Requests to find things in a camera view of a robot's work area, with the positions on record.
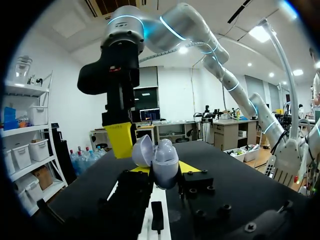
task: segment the robotic arm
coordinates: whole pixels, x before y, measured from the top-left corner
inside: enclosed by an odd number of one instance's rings
[[[292,176],[297,175],[301,162],[304,160],[306,165],[310,164],[313,160],[310,155],[315,158],[320,152],[320,122],[316,123],[309,137],[300,142],[285,136],[284,129],[262,98],[256,93],[248,98],[237,78],[223,67],[230,57],[228,52],[203,17],[186,3],[179,3],[162,16],[150,16],[129,5],[118,8],[102,39],[100,59],[80,71],[77,86],[83,93],[107,93],[107,112],[102,114],[102,125],[108,132],[115,156],[130,157],[136,142],[131,108],[135,102],[133,88],[139,85],[138,55],[147,46],[162,56],[174,52],[172,49],[187,39],[205,55],[202,64],[221,81],[244,116],[250,118],[258,114],[259,124],[271,147],[276,148],[276,162],[275,157],[270,160],[275,167],[273,170],[284,172],[286,178],[290,175],[289,182],[293,182]]]

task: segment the white wall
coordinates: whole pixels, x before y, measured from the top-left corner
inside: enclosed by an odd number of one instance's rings
[[[158,67],[158,94],[161,117],[169,121],[192,120],[194,113],[203,113],[206,105],[210,111],[223,111],[224,101],[222,84],[205,68],[174,68]],[[244,76],[236,75],[247,93]],[[238,105],[224,89],[227,109],[237,108]]]
[[[311,112],[311,89],[310,87],[312,86],[312,82],[306,82],[306,83],[299,83],[295,86],[295,91],[298,97],[298,105],[302,104],[303,109],[305,113]],[[282,91],[282,96],[281,92],[279,92],[279,97],[283,99],[283,103],[286,102],[286,94],[289,94],[287,91]]]
[[[312,83],[298,84],[296,86],[296,94],[298,95],[298,105],[302,104],[305,113],[311,112],[311,87]]]
[[[77,146],[91,148],[89,132],[102,126],[101,113],[105,112],[106,95],[86,95],[78,90],[77,81],[82,65],[63,48],[34,29],[18,49],[13,58],[13,66],[17,56],[21,55],[28,55],[33,60],[29,75],[45,78],[53,70],[49,100],[50,121],[59,123],[59,130],[67,140],[68,147],[74,150]],[[17,105],[16,100],[7,99],[6,102],[12,102],[13,107]]]
[[[158,66],[160,115],[168,121],[193,121],[195,112],[203,112],[199,96],[199,69]]]

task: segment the computer monitor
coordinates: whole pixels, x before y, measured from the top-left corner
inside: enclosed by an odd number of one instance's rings
[[[140,118],[142,122],[160,120],[160,108],[140,110]]]

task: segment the black table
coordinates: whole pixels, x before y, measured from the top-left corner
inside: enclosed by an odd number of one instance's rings
[[[191,141],[176,143],[174,146],[181,161],[200,170],[208,170],[213,175],[216,189],[214,197],[221,203],[232,206],[227,223],[217,229],[212,228],[213,233],[220,234],[234,230],[264,211],[278,210],[286,200],[293,202],[296,218],[299,218],[306,209],[308,202],[306,197],[210,144]],[[59,193],[49,205],[63,219],[79,217],[81,213],[95,214],[98,199],[108,197],[118,175],[123,170],[135,167],[131,158],[115,159],[113,152],[109,152]],[[189,212],[182,207],[177,186],[166,191],[166,199],[171,238],[191,239],[192,225]],[[43,227],[48,227],[41,213],[35,216],[35,219]]]

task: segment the lab bench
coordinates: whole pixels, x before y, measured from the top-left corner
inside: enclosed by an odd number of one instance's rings
[[[213,123],[204,123],[204,140],[218,149],[225,151],[256,144],[257,120],[221,119]],[[238,131],[246,131],[246,136],[238,136]]]
[[[156,144],[161,139],[169,139],[173,143],[176,142],[178,138],[187,138],[190,141],[195,141],[198,139],[199,122],[195,121],[177,121],[171,123],[157,123],[155,124],[154,134],[156,136]],[[187,136],[187,132],[192,130],[192,135]]]

